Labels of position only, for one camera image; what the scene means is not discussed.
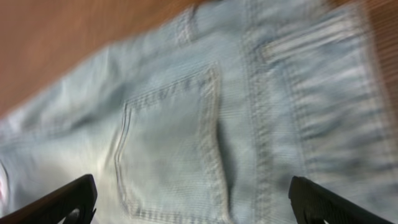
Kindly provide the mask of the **light blue denim shorts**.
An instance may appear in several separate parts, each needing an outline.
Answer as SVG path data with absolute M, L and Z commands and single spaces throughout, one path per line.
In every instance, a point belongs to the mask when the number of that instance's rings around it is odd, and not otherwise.
M 188 9 L 1 120 L 1 215 L 91 174 L 97 223 L 294 223 L 299 175 L 396 222 L 379 81 L 358 3 Z

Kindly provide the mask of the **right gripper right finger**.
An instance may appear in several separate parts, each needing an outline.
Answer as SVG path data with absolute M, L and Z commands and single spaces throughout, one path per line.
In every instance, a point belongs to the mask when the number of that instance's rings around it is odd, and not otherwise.
M 298 224 L 392 224 L 305 177 L 292 177 L 289 199 Z

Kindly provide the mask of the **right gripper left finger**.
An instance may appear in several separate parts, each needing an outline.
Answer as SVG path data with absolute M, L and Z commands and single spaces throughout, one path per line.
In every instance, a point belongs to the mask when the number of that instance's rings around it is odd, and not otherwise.
M 98 193 L 86 174 L 31 204 L 1 218 L 1 224 L 90 224 Z

